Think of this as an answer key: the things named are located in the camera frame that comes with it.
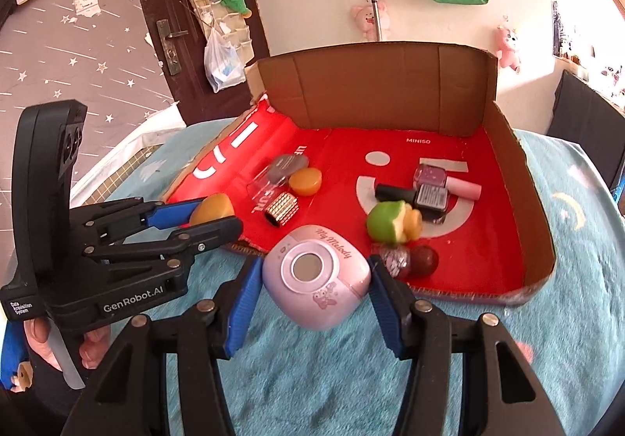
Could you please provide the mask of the person's left hand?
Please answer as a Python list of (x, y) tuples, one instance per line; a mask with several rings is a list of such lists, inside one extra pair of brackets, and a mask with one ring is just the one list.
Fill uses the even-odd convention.
[[(50, 325), (46, 318), (34, 318), (23, 323), (25, 338), (35, 354), (60, 372), (63, 370), (49, 345)], [(110, 346), (111, 328), (97, 328), (84, 334), (79, 355), (86, 369), (96, 369)]]

